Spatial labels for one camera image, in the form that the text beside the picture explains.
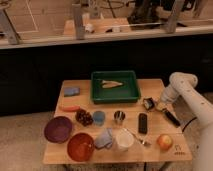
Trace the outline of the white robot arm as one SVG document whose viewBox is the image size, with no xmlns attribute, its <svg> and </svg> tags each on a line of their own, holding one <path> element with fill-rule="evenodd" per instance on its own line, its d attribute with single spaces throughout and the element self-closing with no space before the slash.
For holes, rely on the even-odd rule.
<svg viewBox="0 0 213 171">
<path fill-rule="evenodd" d="M 175 102 L 179 96 L 185 100 L 202 127 L 193 171 L 213 171 L 213 104 L 195 90 L 197 84 L 196 75 L 174 72 L 155 105 L 158 111 L 164 112 L 167 105 Z"/>
</svg>

